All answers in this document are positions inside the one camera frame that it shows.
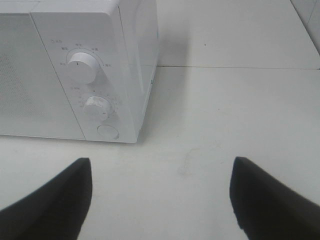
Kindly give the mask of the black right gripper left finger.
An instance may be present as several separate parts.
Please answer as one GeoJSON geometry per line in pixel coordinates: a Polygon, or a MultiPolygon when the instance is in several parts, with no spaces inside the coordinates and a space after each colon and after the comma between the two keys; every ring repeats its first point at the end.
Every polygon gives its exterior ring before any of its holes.
{"type": "Polygon", "coordinates": [[[93,193],[89,158],[79,158],[26,197],[0,211],[2,240],[76,240],[93,193]]]}

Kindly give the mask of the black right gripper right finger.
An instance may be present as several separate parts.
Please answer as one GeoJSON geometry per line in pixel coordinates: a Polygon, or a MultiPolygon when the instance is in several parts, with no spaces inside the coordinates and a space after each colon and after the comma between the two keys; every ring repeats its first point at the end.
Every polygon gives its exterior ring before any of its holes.
{"type": "Polygon", "coordinates": [[[320,207],[245,157],[236,157],[229,197],[250,240],[318,240],[320,207]]]}

